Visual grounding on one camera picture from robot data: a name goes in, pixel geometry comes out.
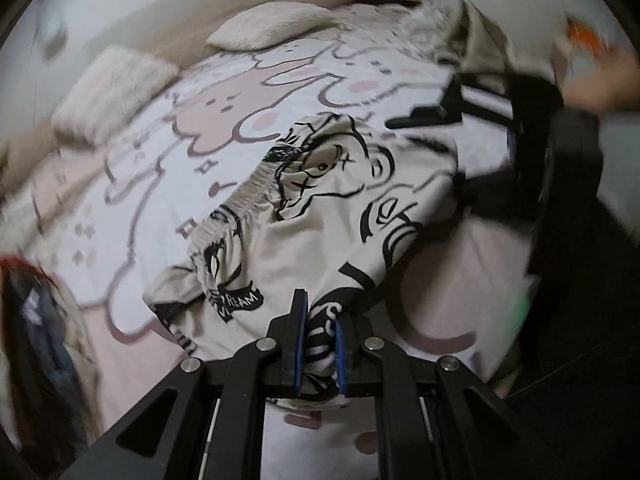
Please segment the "person right hand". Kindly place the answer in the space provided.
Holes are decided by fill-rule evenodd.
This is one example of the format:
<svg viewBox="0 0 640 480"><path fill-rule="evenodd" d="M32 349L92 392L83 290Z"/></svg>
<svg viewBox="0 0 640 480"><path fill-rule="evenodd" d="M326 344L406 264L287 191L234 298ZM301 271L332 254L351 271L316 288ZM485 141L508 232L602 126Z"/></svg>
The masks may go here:
<svg viewBox="0 0 640 480"><path fill-rule="evenodd" d="M563 100L568 107L596 115L638 110L639 79L638 58L618 56L566 84Z"/></svg>

